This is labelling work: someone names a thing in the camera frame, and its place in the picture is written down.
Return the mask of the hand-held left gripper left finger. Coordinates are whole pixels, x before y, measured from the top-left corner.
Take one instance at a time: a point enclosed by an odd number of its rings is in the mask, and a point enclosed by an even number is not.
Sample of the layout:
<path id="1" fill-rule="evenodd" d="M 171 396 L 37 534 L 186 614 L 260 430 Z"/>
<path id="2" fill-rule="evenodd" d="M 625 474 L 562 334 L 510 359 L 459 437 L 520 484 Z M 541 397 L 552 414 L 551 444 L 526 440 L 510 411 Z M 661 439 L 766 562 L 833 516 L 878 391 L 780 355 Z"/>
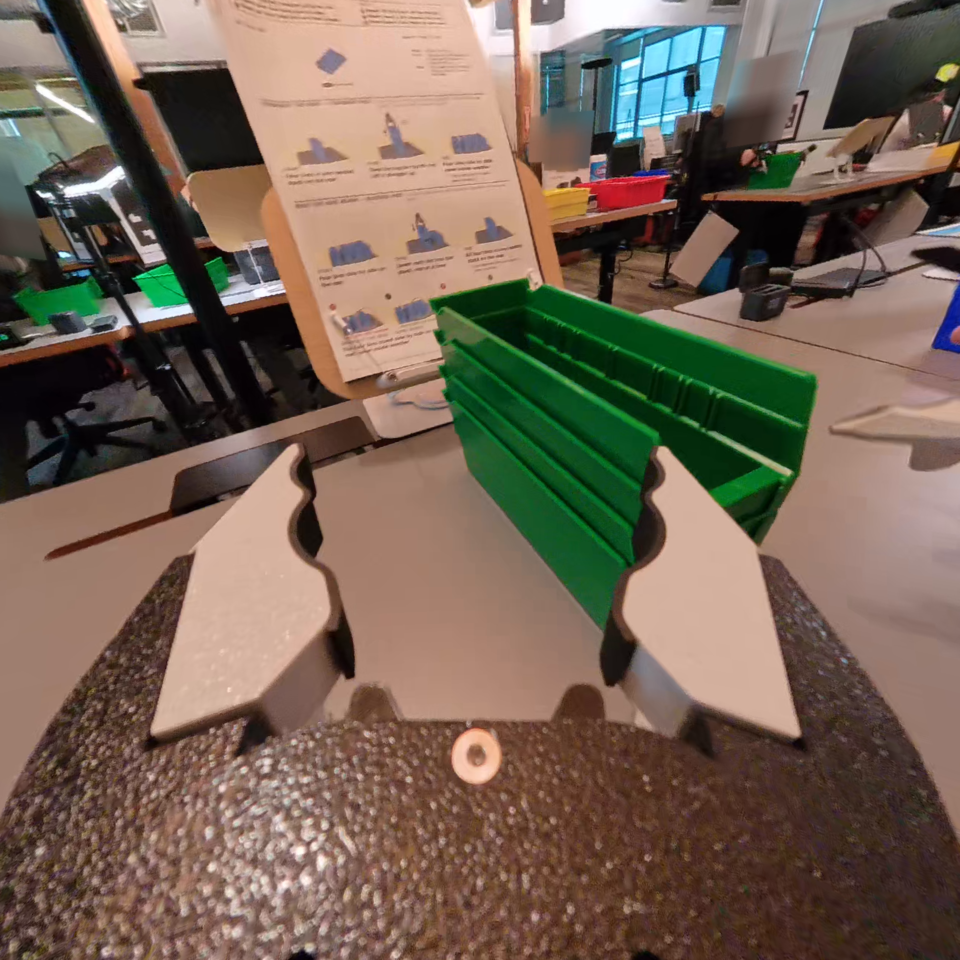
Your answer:
<path id="1" fill-rule="evenodd" d="M 282 449 L 191 552 L 150 723 L 159 743 L 254 719 L 274 735 L 322 723 L 354 641 L 306 449 Z"/>

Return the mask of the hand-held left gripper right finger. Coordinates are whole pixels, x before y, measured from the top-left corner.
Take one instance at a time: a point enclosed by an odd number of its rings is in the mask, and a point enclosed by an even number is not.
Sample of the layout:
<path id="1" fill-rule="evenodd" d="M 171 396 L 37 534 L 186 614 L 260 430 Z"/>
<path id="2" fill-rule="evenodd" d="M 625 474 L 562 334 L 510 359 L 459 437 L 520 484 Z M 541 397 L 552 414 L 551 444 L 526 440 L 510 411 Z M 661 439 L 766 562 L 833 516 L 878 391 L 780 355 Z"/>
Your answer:
<path id="1" fill-rule="evenodd" d="M 758 546 L 666 447 L 650 456 L 599 654 L 633 723 L 683 738 L 715 719 L 796 745 L 802 729 Z"/>

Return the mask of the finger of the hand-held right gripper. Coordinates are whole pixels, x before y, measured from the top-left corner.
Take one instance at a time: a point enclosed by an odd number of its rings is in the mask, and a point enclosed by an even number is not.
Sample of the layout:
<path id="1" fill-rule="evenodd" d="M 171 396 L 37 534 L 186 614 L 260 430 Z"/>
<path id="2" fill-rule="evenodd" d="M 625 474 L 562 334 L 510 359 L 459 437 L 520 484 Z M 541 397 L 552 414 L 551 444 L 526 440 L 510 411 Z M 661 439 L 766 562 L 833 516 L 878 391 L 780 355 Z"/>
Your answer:
<path id="1" fill-rule="evenodd" d="M 911 471 L 944 471 L 959 465 L 959 399 L 925 405 L 891 404 L 837 421 L 834 436 L 909 449 Z"/>

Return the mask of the wooden top desk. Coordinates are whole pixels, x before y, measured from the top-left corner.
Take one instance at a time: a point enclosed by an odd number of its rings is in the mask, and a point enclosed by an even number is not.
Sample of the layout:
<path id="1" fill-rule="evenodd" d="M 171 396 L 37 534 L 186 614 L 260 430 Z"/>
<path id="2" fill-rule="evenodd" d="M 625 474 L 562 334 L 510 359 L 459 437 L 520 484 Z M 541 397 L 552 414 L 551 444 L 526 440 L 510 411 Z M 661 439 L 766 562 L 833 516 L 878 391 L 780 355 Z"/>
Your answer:
<path id="1" fill-rule="evenodd" d="M 764 253 L 771 267 L 795 266 L 810 221 L 817 231 L 809 261 L 819 264 L 852 252 L 860 231 L 880 246 L 935 221 L 958 181 L 958 145 L 950 149 L 947 162 L 812 176 L 781 188 L 711 191 L 702 200 L 737 229 L 730 247 L 735 273 L 754 252 Z"/>
<path id="2" fill-rule="evenodd" d="M 647 222 L 661 214 L 672 224 L 678 201 L 664 199 L 608 211 L 594 211 L 580 217 L 553 222 L 551 231 L 558 256 L 593 252 L 599 258 L 597 299 L 605 304 L 613 300 L 618 253 L 639 237 Z"/>

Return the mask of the dark laptop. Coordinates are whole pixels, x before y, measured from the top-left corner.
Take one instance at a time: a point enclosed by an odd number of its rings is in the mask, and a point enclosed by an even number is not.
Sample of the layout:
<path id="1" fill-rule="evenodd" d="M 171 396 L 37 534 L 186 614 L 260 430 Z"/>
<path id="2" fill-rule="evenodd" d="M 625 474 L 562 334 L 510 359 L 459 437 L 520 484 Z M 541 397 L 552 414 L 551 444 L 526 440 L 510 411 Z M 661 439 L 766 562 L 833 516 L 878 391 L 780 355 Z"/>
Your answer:
<path id="1" fill-rule="evenodd" d="M 881 286 L 889 279 L 885 270 L 843 267 L 806 278 L 794 279 L 791 295 L 811 301 L 848 299 L 860 290 Z"/>

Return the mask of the black charger box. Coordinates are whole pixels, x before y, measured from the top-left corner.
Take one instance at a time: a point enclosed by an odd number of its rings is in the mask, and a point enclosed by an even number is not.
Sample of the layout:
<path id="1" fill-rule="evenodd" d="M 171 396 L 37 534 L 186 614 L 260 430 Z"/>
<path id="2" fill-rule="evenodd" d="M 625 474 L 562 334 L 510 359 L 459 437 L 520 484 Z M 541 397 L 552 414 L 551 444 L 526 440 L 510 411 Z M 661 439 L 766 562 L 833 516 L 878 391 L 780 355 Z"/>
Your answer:
<path id="1" fill-rule="evenodd" d="M 742 294 L 738 317 L 753 323 L 778 318 L 784 313 L 792 293 L 789 286 L 778 283 L 754 286 Z"/>

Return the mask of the black office chair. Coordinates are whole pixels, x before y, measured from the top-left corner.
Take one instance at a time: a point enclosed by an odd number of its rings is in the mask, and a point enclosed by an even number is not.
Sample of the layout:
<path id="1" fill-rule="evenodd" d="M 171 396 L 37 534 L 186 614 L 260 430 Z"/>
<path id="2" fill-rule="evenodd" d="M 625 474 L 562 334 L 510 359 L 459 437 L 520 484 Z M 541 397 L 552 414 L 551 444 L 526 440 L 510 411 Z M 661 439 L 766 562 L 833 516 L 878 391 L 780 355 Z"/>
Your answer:
<path id="1" fill-rule="evenodd" d="M 69 411 L 43 415 L 38 421 L 40 433 L 48 440 L 41 450 L 30 455 L 26 471 L 50 460 L 56 460 L 53 486 L 61 486 L 69 479 L 81 454 L 96 457 L 102 448 L 145 450 L 150 455 L 157 451 L 149 442 L 120 436 L 124 431 L 150 426 L 157 434 L 167 432 L 166 422 L 156 416 L 138 416 L 113 421 L 78 422 Z"/>

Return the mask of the white leaning board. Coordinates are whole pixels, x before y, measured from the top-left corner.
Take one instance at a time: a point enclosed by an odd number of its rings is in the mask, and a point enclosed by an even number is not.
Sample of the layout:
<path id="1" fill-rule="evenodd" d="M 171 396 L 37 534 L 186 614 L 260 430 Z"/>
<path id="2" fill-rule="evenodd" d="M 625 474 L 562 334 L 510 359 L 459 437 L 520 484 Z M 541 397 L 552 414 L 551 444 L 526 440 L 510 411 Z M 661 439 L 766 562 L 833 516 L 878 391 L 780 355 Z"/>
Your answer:
<path id="1" fill-rule="evenodd" d="M 700 286 L 739 234 L 739 228 L 716 212 L 707 211 L 679 252 L 672 257 L 669 275 L 687 286 Z"/>

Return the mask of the red plastic bin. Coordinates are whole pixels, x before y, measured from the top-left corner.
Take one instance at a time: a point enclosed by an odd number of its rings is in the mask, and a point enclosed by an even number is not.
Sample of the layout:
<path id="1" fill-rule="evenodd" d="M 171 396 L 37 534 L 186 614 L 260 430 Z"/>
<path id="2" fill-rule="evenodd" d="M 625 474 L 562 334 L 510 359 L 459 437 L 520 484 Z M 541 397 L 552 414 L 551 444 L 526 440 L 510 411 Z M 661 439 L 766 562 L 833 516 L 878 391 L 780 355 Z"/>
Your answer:
<path id="1" fill-rule="evenodd" d="M 608 212 L 658 204 L 666 198 L 670 182 L 670 174 L 654 172 L 594 180 L 573 189 L 592 198 L 587 202 L 589 210 Z"/>

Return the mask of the beige document board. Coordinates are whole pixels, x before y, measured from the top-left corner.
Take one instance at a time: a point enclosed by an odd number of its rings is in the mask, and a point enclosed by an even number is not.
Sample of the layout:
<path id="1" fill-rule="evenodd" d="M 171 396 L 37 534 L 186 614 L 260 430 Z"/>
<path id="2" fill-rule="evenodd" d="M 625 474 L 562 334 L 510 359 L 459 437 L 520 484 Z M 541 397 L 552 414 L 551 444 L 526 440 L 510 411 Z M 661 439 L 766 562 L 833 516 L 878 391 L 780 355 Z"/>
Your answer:
<path id="1" fill-rule="evenodd" d="M 261 208 L 271 188 L 263 164 L 193 172 L 185 184 L 206 236 L 229 254 L 267 241 Z"/>

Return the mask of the black pole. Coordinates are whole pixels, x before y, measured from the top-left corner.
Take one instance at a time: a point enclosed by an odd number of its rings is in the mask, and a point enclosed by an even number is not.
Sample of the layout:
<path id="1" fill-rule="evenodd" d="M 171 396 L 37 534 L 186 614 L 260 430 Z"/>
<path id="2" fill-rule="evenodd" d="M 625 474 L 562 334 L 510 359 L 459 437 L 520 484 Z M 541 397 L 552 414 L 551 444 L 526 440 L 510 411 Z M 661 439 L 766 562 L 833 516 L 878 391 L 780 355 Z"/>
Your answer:
<path id="1" fill-rule="evenodd" d="M 234 323 L 198 255 L 161 163 L 157 160 L 114 64 L 82 2 L 41 1 L 57 42 L 98 114 L 134 192 L 143 203 L 160 246 L 186 294 L 243 414 L 267 426 L 272 411 L 237 338 Z"/>

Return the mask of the black floor lamp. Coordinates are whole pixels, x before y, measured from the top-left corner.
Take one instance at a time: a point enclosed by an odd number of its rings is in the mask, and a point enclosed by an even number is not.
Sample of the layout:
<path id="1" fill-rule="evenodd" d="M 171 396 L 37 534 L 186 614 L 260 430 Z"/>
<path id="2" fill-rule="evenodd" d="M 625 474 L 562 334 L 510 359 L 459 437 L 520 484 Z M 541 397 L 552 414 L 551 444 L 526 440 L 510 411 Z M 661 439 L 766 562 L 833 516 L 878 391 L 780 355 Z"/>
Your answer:
<path id="1" fill-rule="evenodd" d="M 581 63 L 582 78 L 589 81 L 590 109 L 593 117 L 594 136 L 610 132 L 609 101 L 607 87 L 614 59 L 610 55 L 600 54 L 586 58 Z"/>

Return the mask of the large black wall screen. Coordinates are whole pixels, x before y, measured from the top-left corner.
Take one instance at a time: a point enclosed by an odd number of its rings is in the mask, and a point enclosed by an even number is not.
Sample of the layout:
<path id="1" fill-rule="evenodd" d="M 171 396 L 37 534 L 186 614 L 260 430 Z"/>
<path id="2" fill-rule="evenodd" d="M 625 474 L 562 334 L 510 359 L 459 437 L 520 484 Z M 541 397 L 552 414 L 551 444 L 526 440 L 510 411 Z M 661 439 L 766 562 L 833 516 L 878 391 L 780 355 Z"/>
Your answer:
<path id="1" fill-rule="evenodd" d="M 945 78 L 946 67 L 958 63 L 958 6 L 858 26 L 822 127 L 850 128 L 899 115 L 921 87 Z"/>

